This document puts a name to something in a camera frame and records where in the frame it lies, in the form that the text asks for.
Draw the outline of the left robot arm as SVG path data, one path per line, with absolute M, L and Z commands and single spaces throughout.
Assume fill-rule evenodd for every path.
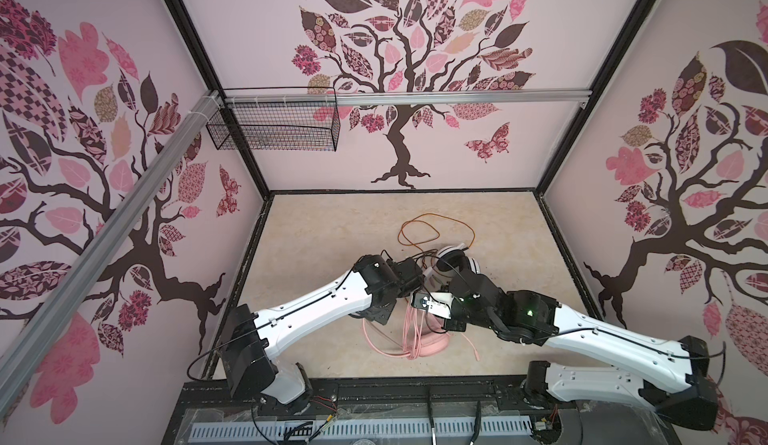
M 217 345 L 232 399 L 263 396 L 288 409 L 302 408 L 311 384 L 298 363 L 286 366 L 279 356 L 299 339 L 334 321 L 355 315 L 386 324 L 396 302 L 424 284 L 413 258 L 400 262 L 364 255 L 332 282 L 272 308 L 251 311 L 239 305 L 226 318 Z

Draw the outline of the pink headphones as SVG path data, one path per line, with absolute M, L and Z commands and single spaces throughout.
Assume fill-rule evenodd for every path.
M 443 330 L 437 329 L 437 320 L 425 311 L 417 310 L 410 305 L 405 309 L 402 336 L 399 342 L 364 320 L 361 325 L 363 337 L 370 348 L 379 355 L 395 358 L 416 360 L 435 356 L 444 351 L 450 344 L 450 336 Z M 379 333 L 395 345 L 395 351 L 384 351 L 377 347 L 369 336 L 369 331 Z

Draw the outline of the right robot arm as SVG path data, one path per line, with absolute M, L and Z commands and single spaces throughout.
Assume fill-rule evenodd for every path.
M 450 296 L 448 327 L 474 325 L 506 342 L 549 346 L 600 361 L 586 368 L 531 363 L 525 382 L 530 398 L 633 405 L 678 427 L 714 429 L 718 392 L 708 377 L 711 355 L 704 340 L 638 334 L 538 292 L 505 291 L 470 268 L 441 265 L 438 270 L 447 279 L 441 289 Z

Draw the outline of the white black headphones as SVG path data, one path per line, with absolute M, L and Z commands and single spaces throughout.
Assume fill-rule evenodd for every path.
M 443 247 L 437 251 L 428 251 L 423 255 L 425 260 L 425 282 L 434 290 L 446 287 L 460 272 L 471 271 L 479 274 L 479 262 L 467 254 L 469 246 L 460 243 Z

